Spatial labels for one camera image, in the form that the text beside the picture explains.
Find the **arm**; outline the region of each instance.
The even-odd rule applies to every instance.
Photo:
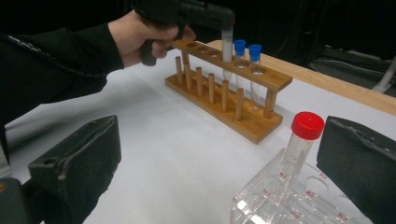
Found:
[[[75,33],[61,29],[42,35],[17,36],[68,67],[98,74],[96,77],[76,75],[26,49],[0,41],[0,107],[6,108],[0,112],[1,124],[43,103],[99,92],[106,85],[109,72],[140,62],[139,50],[146,39],[158,39],[153,43],[152,53],[162,58],[177,32],[176,25],[159,26],[132,11],[109,24]],[[195,34],[190,29],[185,31],[185,37],[195,38]]]

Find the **red cap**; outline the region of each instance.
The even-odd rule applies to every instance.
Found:
[[[324,128],[323,119],[312,112],[300,112],[294,117],[291,129],[306,140],[315,140],[320,137]]]

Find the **blue cap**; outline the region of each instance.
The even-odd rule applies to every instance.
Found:
[[[248,54],[250,55],[250,60],[253,62],[257,62],[260,59],[262,53],[261,45],[250,45],[248,47]]]
[[[235,54],[237,57],[244,56],[246,43],[247,42],[243,39],[235,40],[233,42],[233,48],[235,49]]]

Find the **wooden peg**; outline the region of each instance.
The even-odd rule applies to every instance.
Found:
[[[197,91],[198,96],[202,97],[204,95],[204,88],[203,88],[203,79],[202,79],[202,67],[197,67],[196,69],[196,78],[197,78]]]
[[[191,86],[191,70],[190,70],[190,64],[189,63],[184,63],[184,73],[186,75],[186,80],[187,80],[187,90],[191,91],[192,86]]]
[[[189,54],[186,52],[181,52],[181,58],[183,59],[183,63],[190,63]]]
[[[277,95],[277,92],[267,90],[267,95],[265,97],[264,116],[268,119],[270,119],[274,114],[276,95]]]
[[[242,88],[239,88],[236,91],[236,109],[235,109],[235,118],[240,121],[242,119],[242,107],[244,105],[245,99],[245,91]]]
[[[229,81],[223,80],[221,85],[221,108],[223,112],[227,112],[228,86]]]
[[[181,69],[181,59],[180,56],[176,57],[176,70],[177,70],[177,81],[178,81],[178,85],[182,85],[183,84],[183,71]]]
[[[210,104],[214,104],[215,103],[215,74],[210,73],[208,75],[208,79],[209,79],[209,101]]]

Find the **blue-capped test tube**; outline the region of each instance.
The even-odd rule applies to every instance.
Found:
[[[245,47],[246,41],[243,39],[235,40],[233,42],[233,49],[235,50],[235,66],[247,67],[248,64],[245,61]],[[236,86],[245,89],[245,79],[241,76],[236,76]]]
[[[251,72],[257,76],[262,75],[263,72],[259,68],[260,59],[262,55],[262,46],[257,44],[250,45],[248,47],[248,53],[250,56]],[[257,84],[256,82],[250,81],[250,94],[251,94],[252,109],[256,111],[260,107],[260,85]]]

